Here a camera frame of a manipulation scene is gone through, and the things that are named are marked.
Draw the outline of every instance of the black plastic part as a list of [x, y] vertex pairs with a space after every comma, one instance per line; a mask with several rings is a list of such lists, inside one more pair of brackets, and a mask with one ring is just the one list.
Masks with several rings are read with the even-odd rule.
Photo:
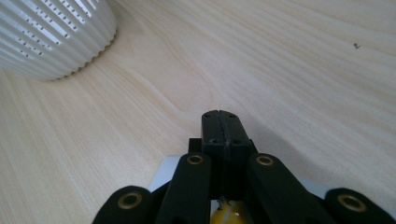
[[139, 187], [125, 187], [113, 193], [99, 210], [93, 224], [147, 224], [151, 194]]
[[351, 189], [331, 189], [327, 192], [324, 202], [327, 210], [339, 223], [396, 223], [382, 208]]
[[242, 200], [246, 165], [254, 152], [252, 142], [232, 113], [213, 110], [202, 115], [202, 152], [213, 161], [211, 199]]
[[182, 156], [155, 223], [208, 223], [210, 170], [211, 159], [205, 154], [194, 152]]
[[336, 223], [274, 156], [253, 154], [248, 159], [247, 179], [273, 224]]

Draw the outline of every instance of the white basket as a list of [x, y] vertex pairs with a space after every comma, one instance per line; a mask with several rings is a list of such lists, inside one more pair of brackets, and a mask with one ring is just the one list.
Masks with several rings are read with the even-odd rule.
[[105, 0], [0, 0], [0, 66], [46, 80], [70, 75], [110, 44]]

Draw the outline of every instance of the tabletop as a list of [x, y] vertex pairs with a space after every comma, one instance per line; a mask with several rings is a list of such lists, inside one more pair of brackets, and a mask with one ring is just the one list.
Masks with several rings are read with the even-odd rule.
[[295, 175], [396, 211], [395, 1], [108, 2], [116, 37], [84, 68], [0, 70], [0, 223], [91, 223], [214, 109]]

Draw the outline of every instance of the wooden table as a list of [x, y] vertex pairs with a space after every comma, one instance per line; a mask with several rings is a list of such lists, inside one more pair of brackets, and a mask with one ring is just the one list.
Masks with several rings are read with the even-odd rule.
[[110, 5], [114, 42], [73, 76], [0, 70], [0, 223], [91, 223], [213, 109], [294, 174], [396, 210], [394, 1]]

